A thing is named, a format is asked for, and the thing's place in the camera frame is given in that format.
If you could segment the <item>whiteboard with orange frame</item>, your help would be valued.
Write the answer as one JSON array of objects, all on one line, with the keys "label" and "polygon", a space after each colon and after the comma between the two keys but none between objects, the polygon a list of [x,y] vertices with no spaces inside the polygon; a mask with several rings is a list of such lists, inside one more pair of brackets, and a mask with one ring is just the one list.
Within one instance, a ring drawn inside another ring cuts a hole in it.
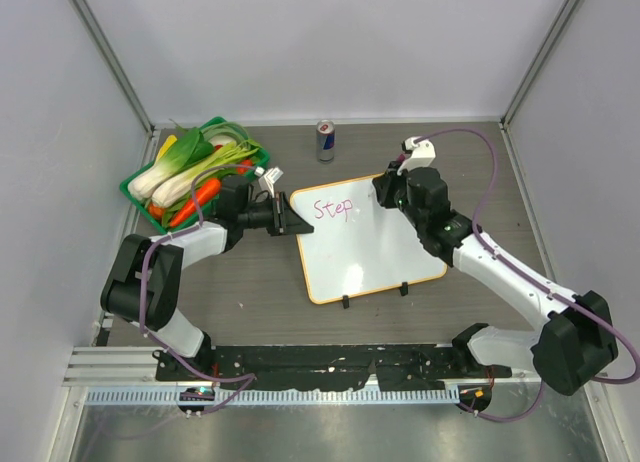
[{"label": "whiteboard with orange frame", "polygon": [[436,280],[447,272],[398,210],[378,204],[372,179],[304,188],[290,196],[294,211],[314,228],[297,243],[307,294],[316,305]]}]

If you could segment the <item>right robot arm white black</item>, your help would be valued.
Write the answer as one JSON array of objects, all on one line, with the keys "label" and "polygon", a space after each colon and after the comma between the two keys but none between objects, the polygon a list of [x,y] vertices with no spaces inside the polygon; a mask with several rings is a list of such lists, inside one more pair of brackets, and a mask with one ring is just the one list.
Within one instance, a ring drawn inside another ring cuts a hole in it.
[{"label": "right robot arm white black", "polygon": [[399,211],[430,255],[489,288],[532,328],[502,331],[480,325],[451,353],[457,373],[472,377],[489,365],[524,369],[570,396],[618,357],[606,300],[593,291],[579,295],[557,286],[504,251],[452,209],[436,169],[404,171],[393,162],[372,185],[378,204]]}]

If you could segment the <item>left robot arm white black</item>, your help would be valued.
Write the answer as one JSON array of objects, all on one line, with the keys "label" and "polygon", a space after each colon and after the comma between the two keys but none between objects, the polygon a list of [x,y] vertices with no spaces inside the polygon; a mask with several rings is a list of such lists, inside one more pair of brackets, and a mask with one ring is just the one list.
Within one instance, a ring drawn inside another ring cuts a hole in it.
[{"label": "left robot arm white black", "polygon": [[213,374],[214,349],[210,336],[178,309],[182,271],[230,251],[248,229],[264,229],[271,236],[314,232],[284,193],[255,200],[246,177],[229,176],[203,222],[161,237],[133,234],[124,239],[101,294],[102,309],[166,349],[187,378],[205,379]]}]

